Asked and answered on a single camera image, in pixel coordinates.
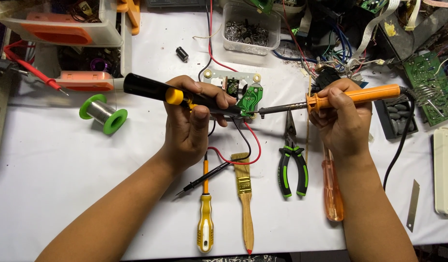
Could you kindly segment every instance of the hand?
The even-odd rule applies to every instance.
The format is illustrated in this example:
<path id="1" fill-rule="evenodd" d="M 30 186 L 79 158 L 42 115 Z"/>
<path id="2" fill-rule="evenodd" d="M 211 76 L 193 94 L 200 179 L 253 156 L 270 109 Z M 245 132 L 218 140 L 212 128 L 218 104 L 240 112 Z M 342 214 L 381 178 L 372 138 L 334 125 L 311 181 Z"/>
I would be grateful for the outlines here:
<path id="1" fill-rule="evenodd" d="M 371 123 L 371 102 L 354 104 L 344 94 L 361 88 L 350 79 L 339 79 L 325 87 L 318 96 L 328 97 L 334 108 L 312 111 L 310 121 L 320 129 L 321 139 L 336 158 L 369 154 L 368 133 Z"/>
<path id="2" fill-rule="evenodd" d="M 237 102 L 221 88 L 208 83 L 195 82 L 186 75 L 175 77 L 166 83 L 215 98 L 221 109 L 226 109 L 229 105 L 234 105 Z M 159 153 L 172 165 L 174 174 L 180 174 L 200 161 L 208 148 L 209 109 L 206 106 L 198 105 L 190 112 L 189 109 L 180 105 L 166 102 L 164 102 L 164 107 L 168 115 L 166 140 Z M 213 114 L 213 116 L 220 126 L 227 126 L 223 115 Z"/>

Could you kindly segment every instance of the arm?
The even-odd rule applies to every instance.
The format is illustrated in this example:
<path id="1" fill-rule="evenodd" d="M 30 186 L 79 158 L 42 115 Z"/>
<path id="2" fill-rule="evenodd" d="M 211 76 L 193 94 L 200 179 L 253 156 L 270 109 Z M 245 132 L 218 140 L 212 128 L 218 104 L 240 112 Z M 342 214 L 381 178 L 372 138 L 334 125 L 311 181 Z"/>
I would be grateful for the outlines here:
<path id="1" fill-rule="evenodd" d="M 225 109 L 235 104 L 216 86 L 196 83 L 188 76 L 168 84 L 215 97 Z M 37 262 L 118 262 L 153 206 L 174 178 L 196 164 L 208 147 L 209 109 L 192 112 L 164 105 L 168 113 L 163 147 L 138 170 L 69 224 L 41 252 Z M 217 116 L 226 126 L 222 116 Z"/>
<path id="2" fill-rule="evenodd" d="M 335 160 L 349 256 L 352 261 L 416 262 L 412 243 L 382 189 L 369 153 L 372 105 L 355 107 L 343 93 L 358 89 L 346 78 L 333 82 L 318 96 L 327 96 L 334 108 L 310 116 Z"/>

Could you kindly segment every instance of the white table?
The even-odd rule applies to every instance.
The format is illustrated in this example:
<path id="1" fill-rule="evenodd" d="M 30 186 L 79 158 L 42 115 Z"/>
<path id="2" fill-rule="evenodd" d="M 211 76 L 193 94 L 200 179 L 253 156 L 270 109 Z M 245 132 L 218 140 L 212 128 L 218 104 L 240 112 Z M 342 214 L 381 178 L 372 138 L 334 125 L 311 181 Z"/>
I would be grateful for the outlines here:
<path id="1" fill-rule="evenodd" d="M 214 18 L 214 28 L 218 28 L 221 15 L 215 13 Z M 134 73 L 159 81 L 179 74 L 188 74 L 197 80 L 197 73 L 209 56 L 207 40 L 194 40 L 192 36 L 206 32 L 205 13 L 142 13 L 140 33 L 133 40 Z M 213 38 L 213 43 L 215 57 L 221 62 L 242 57 L 223 49 L 220 33 Z M 176 56 L 178 46 L 190 55 L 188 63 Z M 265 91 L 260 106 L 294 103 L 304 98 L 308 78 L 297 67 L 272 54 L 256 58 L 248 61 L 263 67 L 226 64 L 241 72 L 262 75 Z M 223 69 L 215 63 L 211 68 Z M 370 82 L 368 87 L 387 83 L 406 85 L 385 67 L 372 70 L 363 74 Z M 23 83 L 19 94 L 11 99 L 0 154 L 0 261 L 34 260 L 64 227 L 161 147 L 166 119 L 161 102 L 117 92 L 117 108 L 128 110 L 128 120 L 115 134 L 106 136 L 98 123 L 78 116 L 79 107 L 90 95 L 71 92 L 70 98 L 65 98 L 50 88 Z M 115 103 L 114 94 L 108 95 L 108 102 Z M 307 112 L 299 110 L 293 117 L 299 145 L 304 147 Z M 276 172 L 278 149 L 284 143 L 284 122 L 285 113 L 278 113 L 251 123 L 263 150 L 261 159 L 250 169 L 253 253 L 344 249 L 342 224 L 328 222 L 324 214 L 322 148 L 312 125 L 307 195 L 302 199 L 297 195 L 284 199 L 280 193 Z M 407 138 L 402 155 L 390 173 L 387 194 L 405 224 L 413 179 L 417 180 L 420 196 L 415 228 L 413 233 L 406 231 L 414 244 L 448 242 L 448 219 L 434 212 L 433 203 L 429 138 L 436 127 L 419 123 L 418 128 L 418 133 Z M 254 152 L 251 159 L 254 159 L 256 142 L 248 130 L 243 132 L 251 143 Z M 370 151 L 382 179 L 398 142 L 385 139 L 375 110 L 370 132 L 375 138 Z M 209 143 L 226 157 L 247 151 L 232 125 L 227 129 L 217 127 Z M 219 163 L 210 151 L 210 168 Z M 174 197 L 200 175 L 202 163 L 187 170 L 170 186 L 123 259 L 201 256 L 196 247 L 201 188 L 181 198 Z M 288 180 L 295 189 L 297 174 L 292 162 Z M 215 244 L 207 255 L 245 254 L 233 168 L 228 167 L 214 176 L 209 189 Z"/>

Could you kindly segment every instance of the pliers handle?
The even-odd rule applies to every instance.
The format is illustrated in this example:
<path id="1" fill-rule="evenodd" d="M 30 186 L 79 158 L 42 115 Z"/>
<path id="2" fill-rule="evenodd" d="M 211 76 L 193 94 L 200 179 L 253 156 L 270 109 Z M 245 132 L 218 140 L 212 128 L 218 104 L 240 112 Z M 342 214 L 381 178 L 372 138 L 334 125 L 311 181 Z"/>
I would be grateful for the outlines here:
<path id="1" fill-rule="evenodd" d="M 287 180 L 287 164 L 289 164 L 290 156 L 294 156 L 295 163 L 297 163 L 297 169 L 299 170 L 299 183 L 297 184 L 297 195 L 304 196 L 307 193 L 308 187 L 308 170 L 307 163 L 302 156 L 304 149 L 300 147 L 291 148 L 284 146 L 279 148 L 282 156 L 279 161 L 278 180 L 279 187 L 284 197 L 290 197 L 292 195 L 289 188 L 289 181 Z"/>

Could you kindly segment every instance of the green spool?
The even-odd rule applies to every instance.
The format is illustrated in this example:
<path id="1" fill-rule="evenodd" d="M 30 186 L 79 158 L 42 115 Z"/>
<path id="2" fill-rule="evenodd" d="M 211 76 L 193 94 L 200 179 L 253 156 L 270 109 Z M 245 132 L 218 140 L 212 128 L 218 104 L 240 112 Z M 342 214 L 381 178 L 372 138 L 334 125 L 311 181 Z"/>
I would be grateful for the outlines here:
<path id="1" fill-rule="evenodd" d="M 79 115 L 81 119 L 92 119 L 92 117 L 87 114 L 87 109 L 88 106 L 95 101 L 101 101 L 103 103 L 106 103 L 107 99 L 103 94 L 94 95 L 88 98 L 80 108 Z M 117 129 L 121 128 L 126 119 L 127 119 L 127 110 L 125 109 L 117 110 L 103 124 L 103 133 L 109 135 L 116 132 Z"/>

